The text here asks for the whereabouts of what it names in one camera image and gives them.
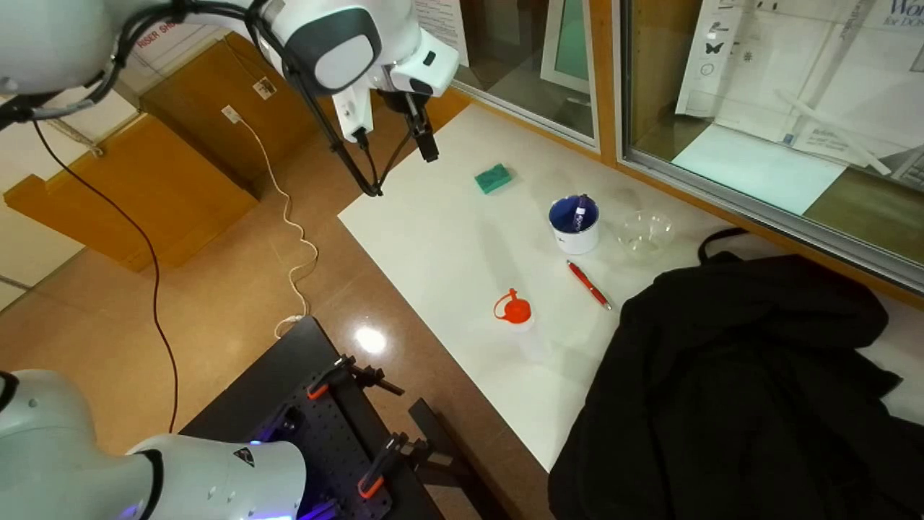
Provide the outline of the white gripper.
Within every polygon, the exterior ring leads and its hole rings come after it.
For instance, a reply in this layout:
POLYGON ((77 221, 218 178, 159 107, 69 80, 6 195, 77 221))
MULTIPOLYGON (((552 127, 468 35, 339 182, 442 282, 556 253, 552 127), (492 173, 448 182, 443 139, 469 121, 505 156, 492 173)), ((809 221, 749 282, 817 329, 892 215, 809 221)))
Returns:
POLYGON ((409 108, 406 116, 409 116, 413 140, 425 160, 435 160, 439 146, 425 108, 426 98, 422 94, 442 94, 451 85, 456 69, 459 69, 459 51, 443 41, 432 38, 430 32, 417 38, 416 48, 406 58, 388 67, 388 82, 397 91, 416 91, 416 94, 406 94, 406 108, 409 108))

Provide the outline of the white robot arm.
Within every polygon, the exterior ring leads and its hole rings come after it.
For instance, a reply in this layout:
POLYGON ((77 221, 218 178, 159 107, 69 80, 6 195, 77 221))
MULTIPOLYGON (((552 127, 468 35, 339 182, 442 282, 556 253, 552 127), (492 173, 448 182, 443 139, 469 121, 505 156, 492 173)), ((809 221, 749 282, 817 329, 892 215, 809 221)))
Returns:
MULTIPOLYGON (((36 123, 98 104, 153 22, 189 15, 243 22, 303 98, 328 98, 336 146, 371 129, 380 91, 406 113, 417 153, 435 153, 425 104, 451 85, 459 51, 417 22, 413 0, 0 0, 2 119, 36 123)), ((285 438, 163 432, 108 455, 62 374, 0 373, 2 520, 298 520, 305 491, 309 462, 285 438)))

